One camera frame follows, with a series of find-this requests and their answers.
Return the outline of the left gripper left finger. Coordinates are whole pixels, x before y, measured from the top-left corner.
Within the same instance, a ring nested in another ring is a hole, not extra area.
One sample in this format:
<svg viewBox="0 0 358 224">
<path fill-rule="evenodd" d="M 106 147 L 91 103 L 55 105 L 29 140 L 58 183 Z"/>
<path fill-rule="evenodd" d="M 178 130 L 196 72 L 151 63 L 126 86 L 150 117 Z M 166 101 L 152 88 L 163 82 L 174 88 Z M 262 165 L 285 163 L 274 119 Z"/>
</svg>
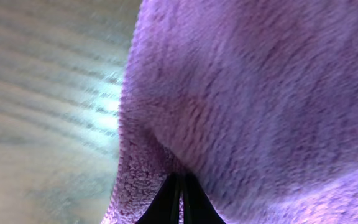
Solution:
<svg viewBox="0 0 358 224">
<path fill-rule="evenodd" d="M 172 173 L 135 224 L 179 224 L 180 194 L 180 178 Z"/>
</svg>

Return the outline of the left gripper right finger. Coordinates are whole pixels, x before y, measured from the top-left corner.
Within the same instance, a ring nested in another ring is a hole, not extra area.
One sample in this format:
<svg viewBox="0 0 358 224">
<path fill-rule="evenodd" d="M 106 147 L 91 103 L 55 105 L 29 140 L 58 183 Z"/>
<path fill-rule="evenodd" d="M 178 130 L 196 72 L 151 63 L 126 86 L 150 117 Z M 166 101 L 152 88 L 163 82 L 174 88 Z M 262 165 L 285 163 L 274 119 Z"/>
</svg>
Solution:
<svg viewBox="0 0 358 224">
<path fill-rule="evenodd" d="M 195 175 L 184 176 L 184 224 L 226 224 L 215 211 Z"/>
</svg>

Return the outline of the purple microfiber cloth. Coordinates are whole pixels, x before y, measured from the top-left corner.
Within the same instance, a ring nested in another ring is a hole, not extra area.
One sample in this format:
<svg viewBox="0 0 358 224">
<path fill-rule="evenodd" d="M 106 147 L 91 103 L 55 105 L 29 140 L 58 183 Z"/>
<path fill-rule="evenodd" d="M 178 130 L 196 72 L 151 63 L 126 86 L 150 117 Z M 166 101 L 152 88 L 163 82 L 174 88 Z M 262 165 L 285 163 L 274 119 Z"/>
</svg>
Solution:
<svg viewBox="0 0 358 224">
<path fill-rule="evenodd" d="M 104 223 L 167 175 L 226 223 L 358 223 L 358 0 L 143 1 Z"/>
</svg>

